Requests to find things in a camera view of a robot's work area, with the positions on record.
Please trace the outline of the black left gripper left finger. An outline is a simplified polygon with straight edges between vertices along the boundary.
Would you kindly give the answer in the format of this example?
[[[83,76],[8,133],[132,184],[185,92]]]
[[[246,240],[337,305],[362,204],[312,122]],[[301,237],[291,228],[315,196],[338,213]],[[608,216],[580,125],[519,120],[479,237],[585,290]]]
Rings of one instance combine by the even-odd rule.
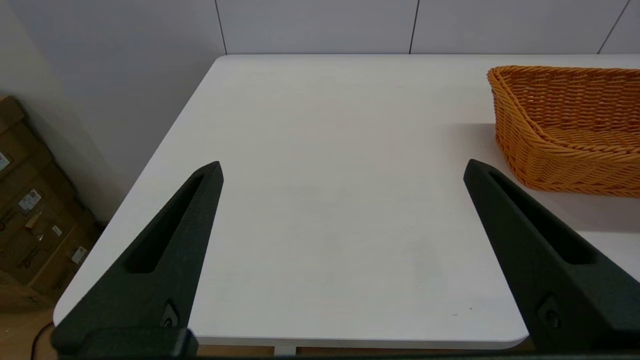
[[[196,170],[51,334],[58,352],[195,352],[189,329],[222,193],[218,161]]]

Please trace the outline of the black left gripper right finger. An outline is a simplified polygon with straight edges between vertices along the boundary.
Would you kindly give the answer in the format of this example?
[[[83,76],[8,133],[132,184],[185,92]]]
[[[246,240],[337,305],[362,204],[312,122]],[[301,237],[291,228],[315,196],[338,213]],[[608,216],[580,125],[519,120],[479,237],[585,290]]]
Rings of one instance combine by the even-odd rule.
[[[639,350],[635,278],[493,166],[463,180],[538,351]]]

